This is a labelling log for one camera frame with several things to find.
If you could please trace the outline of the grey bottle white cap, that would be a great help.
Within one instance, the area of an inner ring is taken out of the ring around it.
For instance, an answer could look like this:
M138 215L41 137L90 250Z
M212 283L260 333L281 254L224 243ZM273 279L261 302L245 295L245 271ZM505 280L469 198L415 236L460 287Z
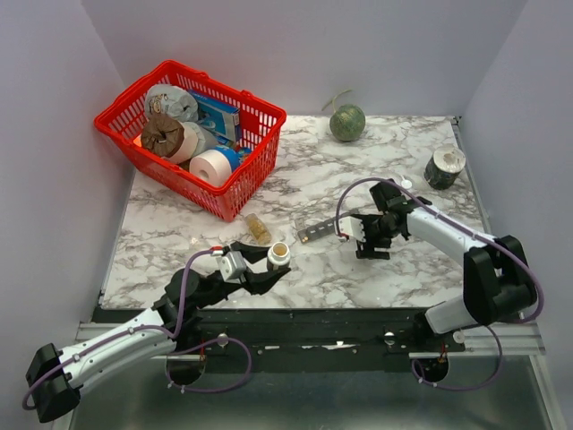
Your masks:
M269 271L288 268L291 261L290 248L283 242L273 244L267 254L267 269Z

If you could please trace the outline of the clear bottle of yellow pills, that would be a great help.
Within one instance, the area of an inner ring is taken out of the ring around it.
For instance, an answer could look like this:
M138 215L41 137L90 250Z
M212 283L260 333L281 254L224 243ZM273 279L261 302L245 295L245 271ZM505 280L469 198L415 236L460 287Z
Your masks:
M269 245L272 241L272 235L263 221L254 213L244 217L244 222L252 235L252 238L258 245Z

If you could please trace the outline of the grey weekly pill organizer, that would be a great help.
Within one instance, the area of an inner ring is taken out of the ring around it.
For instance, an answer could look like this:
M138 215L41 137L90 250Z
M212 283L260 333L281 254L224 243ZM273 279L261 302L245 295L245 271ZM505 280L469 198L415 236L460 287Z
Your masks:
M328 218L307 226L304 219L295 221L296 236L302 244L308 244L323 237L336 235L336 218Z

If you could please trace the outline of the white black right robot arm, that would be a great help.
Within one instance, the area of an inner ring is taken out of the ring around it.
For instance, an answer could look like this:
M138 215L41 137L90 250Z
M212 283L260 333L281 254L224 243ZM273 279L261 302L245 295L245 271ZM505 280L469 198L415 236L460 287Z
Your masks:
M369 181L377 213L342 216L336 211L333 219L335 235L355 241L357 258L387 260L395 237L416 237L463 269L461 295L415 317L411 332L419 349L435 349L453 331L519 323L517 314L530 306L535 308L532 319L543 310L540 282L515 237L496 237L463 225L391 179Z

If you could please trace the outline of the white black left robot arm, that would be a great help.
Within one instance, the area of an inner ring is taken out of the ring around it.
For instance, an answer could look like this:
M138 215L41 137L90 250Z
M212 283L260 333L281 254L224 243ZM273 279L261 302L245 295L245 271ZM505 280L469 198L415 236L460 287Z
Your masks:
M226 280L220 271L208 276L191 269L177 271L164 295L124 324L62 349L52 343L39 348L25 375L29 389L22 408L48 423L75 409L83 394L126 366L202 350L212 343L198 327L202 308L226 300L238 289L264 295L288 272L286 267L260 273L246 270Z

